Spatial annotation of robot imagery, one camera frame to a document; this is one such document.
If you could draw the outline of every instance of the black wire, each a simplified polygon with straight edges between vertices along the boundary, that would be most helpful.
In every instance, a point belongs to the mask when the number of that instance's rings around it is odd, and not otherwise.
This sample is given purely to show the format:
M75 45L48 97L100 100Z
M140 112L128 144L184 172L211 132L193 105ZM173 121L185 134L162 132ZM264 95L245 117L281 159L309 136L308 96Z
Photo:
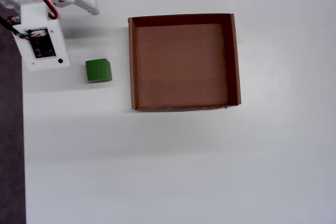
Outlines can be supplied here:
M1 16L0 16L0 24L5 27L7 30L12 31L15 35L19 34L18 30L16 30L10 23L8 23L6 20L4 20Z

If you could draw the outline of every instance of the circuit board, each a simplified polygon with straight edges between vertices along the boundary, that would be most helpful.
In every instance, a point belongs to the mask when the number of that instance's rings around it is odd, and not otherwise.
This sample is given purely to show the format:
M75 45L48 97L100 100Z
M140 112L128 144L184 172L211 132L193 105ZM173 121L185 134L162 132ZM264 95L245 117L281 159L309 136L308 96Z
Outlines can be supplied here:
M48 30L39 29L33 32L41 34L38 37L29 37L29 42L33 48L36 59L56 56Z

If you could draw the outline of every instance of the dark floor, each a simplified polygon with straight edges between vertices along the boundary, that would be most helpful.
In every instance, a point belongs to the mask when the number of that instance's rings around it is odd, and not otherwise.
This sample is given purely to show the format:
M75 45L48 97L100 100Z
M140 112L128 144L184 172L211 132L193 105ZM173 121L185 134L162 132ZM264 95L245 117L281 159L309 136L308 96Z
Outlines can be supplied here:
M21 56L0 26L0 224L26 223Z

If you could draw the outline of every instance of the green block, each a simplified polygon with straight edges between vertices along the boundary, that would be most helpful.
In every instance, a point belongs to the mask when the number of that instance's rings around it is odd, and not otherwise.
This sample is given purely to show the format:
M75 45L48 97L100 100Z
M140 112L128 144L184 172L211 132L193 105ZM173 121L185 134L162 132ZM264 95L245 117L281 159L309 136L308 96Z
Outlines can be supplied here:
M90 82L112 80L111 64L107 59L88 60L85 64Z

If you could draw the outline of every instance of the open cardboard box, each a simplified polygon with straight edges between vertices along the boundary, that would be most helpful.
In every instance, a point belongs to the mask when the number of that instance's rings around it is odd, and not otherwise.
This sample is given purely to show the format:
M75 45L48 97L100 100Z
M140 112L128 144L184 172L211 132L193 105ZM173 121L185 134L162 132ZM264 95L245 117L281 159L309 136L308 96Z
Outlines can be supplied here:
M132 108L241 104L233 14L129 18Z

